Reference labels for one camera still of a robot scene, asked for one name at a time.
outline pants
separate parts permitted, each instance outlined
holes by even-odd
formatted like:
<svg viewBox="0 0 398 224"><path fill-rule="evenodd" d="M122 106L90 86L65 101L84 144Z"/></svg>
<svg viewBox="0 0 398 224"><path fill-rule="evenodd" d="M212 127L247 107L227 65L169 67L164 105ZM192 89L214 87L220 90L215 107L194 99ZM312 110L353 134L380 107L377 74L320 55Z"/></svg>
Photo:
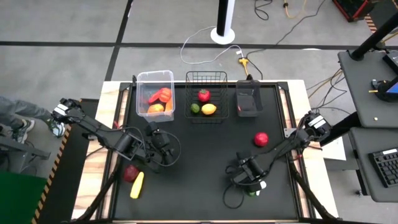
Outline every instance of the pants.
<svg viewBox="0 0 398 224"><path fill-rule="evenodd" d="M12 129L20 128L24 123L15 114L43 121L51 118L51 113L48 110L33 103L22 100L10 100L0 96L0 123L10 126Z"/></svg>

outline green lime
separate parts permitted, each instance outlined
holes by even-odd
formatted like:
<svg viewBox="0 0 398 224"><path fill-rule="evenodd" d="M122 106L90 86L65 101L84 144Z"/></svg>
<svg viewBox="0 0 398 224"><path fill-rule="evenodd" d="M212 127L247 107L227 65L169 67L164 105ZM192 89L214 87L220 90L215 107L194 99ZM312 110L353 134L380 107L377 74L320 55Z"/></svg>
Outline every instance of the green lime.
<svg viewBox="0 0 398 224"><path fill-rule="evenodd" d="M194 112L194 113L199 113L199 111L200 111L199 105L197 105L196 103L192 103L191 104L191 111Z"/></svg>

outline concrete floor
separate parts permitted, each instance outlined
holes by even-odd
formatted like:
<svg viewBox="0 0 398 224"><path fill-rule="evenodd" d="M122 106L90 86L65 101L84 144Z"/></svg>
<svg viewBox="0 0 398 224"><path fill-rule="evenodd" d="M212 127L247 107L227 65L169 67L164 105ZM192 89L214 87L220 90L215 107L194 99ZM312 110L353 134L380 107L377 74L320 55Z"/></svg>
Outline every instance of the concrete floor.
<svg viewBox="0 0 398 224"><path fill-rule="evenodd" d="M84 0L29 2L0 0L0 41L114 42L127 0ZM292 1L291 14L299 11L302 1ZM308 1L306 12L313 14L320 0ZM235 43L274 44L299 19L287 19L282 0L264 8L269 21L258 19L253 1L237 0L233 29ZM216 23L215 0L135 0L132 4L123 42L181 43L197 30ZM370 30L363 21L347 23L327 0L317 17L304 20L281 44L359 45ZM210 31L197 35L194 43L210 43ZM244 53L253 49L243 49ZM53 110L60 98L99 98L112 47L16 47L0 46L0 95L37 103ZM185 49L188 61L209 60L222 49ZM204 65L181 62L179 49L121 48L112 80L130 80L132 75L151 70L171 70L176 80L184 80L192 70L223 70L230 80L244 78L235 50L217 61ZM306 86L332 76L338 69L338 51L266 50L250 55L264 74L264 79L303 79ZM259 73L249 72L260 79ZM345 81L337 85L348 89ZM322 88L310 98L316 106L327 92ZM332 91L328 99L339 93ZM354 112L349 93L330 104ZM322 110L335 124L346 115ZM37 163L38 176L47 177L58 151L60 140L53 138L43 123L29 134L35 147L52 152L48 161ZM358 198L354 172L329 172L340 217L345 220L396 223L398 204L375 203L370 197Z"/></svg>

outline sneaker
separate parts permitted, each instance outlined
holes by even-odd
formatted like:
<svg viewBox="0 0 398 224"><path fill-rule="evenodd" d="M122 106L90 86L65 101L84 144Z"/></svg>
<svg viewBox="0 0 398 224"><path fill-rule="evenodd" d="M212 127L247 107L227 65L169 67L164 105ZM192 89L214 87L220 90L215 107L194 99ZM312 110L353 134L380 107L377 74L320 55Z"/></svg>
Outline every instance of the sneaker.
<svg viewBox="0 0 398 224"><path fill-rule="evenodd" d="M32 123L32 121L25 119L23 119L22 122L24 125L21 128L12 130L11 138L21 144L24 144L25 140L27 139L27 132L32 130L35 124Z"/></svg>
<svg viewBox="0 0 398 224"><path fill-rule="evenodd" d="M65 125L63 123L58 123L54 119L48 119L46 123L55 137L60 138L65 134Z"/></svg>

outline person's leg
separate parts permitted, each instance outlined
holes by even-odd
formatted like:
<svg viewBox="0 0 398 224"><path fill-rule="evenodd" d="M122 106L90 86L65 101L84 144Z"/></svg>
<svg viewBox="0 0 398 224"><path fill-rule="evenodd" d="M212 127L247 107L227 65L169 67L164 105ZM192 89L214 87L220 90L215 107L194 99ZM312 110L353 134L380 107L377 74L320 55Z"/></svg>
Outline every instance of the person's leg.
<svg viewBox="0 0 398 224"><path fill-rule="evenodd" d="M33 103L29 103L23 100L10 100L5 97L0 96L2 98L1 101L7 100L9 103L9 112L13 114L18 114L21 116L25 116L28 118L36 118L36 119L41 119L44 122L47 122L49 119L51 119L51 113L44 109L41 108Z"/></svg>
<svg viewBox="0 0 398 224"><path fill-rule="evenodd" d="M48 110L23 100L10 100L0 96L0 103L2 101L8 102L8 107L6 108L8 113L15 113L21 116L41 119L47 124L47 126L49 126L50 131L56 137L59 138L63 136L65 132L64 125L56 123L52 119L51 113Z"/></svg>
<svg viewBox="0 0 398 224"><path fill-rule="evenodd" d="M9 126L12 129L12 136L15 141L24 143L27 138L27 132L33 129L34 121L19 119L15 117L15 102L0 96L0 123Z"/></svg>

